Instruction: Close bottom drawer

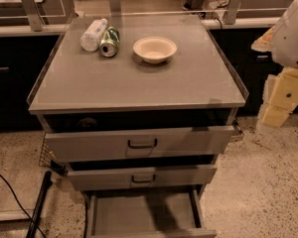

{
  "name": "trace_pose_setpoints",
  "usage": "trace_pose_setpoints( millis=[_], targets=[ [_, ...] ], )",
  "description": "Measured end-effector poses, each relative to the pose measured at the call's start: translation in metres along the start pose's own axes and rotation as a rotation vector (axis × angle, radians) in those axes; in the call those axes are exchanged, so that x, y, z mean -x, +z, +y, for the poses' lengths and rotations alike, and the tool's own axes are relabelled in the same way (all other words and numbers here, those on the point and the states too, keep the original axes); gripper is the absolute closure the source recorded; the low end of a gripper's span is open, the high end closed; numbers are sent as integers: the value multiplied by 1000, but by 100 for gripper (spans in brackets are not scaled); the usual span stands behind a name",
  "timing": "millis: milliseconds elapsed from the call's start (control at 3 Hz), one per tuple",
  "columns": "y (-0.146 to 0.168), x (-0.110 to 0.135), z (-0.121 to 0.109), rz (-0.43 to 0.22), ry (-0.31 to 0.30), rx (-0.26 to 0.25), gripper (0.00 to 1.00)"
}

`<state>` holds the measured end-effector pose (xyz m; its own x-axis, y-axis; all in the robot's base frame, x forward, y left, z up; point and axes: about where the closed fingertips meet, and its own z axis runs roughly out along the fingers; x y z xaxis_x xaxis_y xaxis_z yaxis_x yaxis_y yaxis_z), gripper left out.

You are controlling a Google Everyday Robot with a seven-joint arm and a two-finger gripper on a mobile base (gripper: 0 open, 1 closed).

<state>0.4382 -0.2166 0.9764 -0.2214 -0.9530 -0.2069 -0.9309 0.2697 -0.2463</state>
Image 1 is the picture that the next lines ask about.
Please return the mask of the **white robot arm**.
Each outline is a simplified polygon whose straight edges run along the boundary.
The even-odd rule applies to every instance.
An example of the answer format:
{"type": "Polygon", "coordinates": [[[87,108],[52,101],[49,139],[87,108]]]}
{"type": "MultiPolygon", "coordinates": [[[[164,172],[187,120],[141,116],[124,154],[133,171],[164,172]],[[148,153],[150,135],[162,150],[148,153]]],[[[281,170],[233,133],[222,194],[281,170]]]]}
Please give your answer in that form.
{"type": "Polygon", "coordinates": [[[298,0],[251,48],[271,52],[272,60],[282,66],[277,75],[269,74],[265,80],[257,116],[257,130],[269,133],[280,128],[298,106],[298,0]]]}

